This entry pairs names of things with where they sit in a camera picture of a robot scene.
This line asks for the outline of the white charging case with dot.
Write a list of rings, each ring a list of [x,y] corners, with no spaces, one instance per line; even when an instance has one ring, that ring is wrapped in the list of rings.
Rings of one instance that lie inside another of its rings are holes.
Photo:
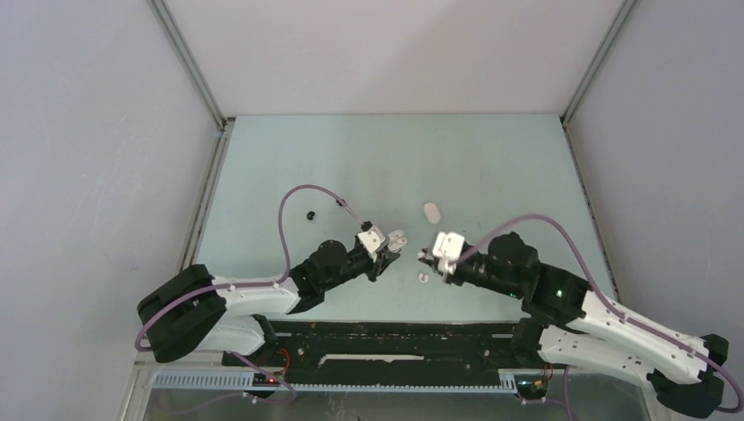
[[[387,249],[391,253],[400,253],[400,251],[407,245],[407,238],[403,230],[395,230],[387,235],[388,245]]]

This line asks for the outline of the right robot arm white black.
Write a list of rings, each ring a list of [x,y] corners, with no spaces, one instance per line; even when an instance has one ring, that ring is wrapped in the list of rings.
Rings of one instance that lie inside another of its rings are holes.
[[[515,298],[526,318],[512,334],[510,353],[523,367],[540,363],[588,369],[655,394],[667,409],[707,418],[721,404],[718,368],[728,342],[690,336],[612,301],[583,278],[542,263],[535,248],[511,232],[485,253],[455,232],[440,232],[418,261],[448,284],[464,283]]]

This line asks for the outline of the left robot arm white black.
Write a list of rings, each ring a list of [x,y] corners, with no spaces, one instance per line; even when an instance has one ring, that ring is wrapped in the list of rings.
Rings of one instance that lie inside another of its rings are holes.
[[[226,278],[193,264],[138,303],[147,349],[159,363],[195,351],[224,351],[267,365],[277,354],[269,318],[311,310],[325,301],[326,292],[356,278],[375,281],[406,244],[401,232],[393,232],[370,254],[360,240],[351,250],[327,240],[284,282]]]

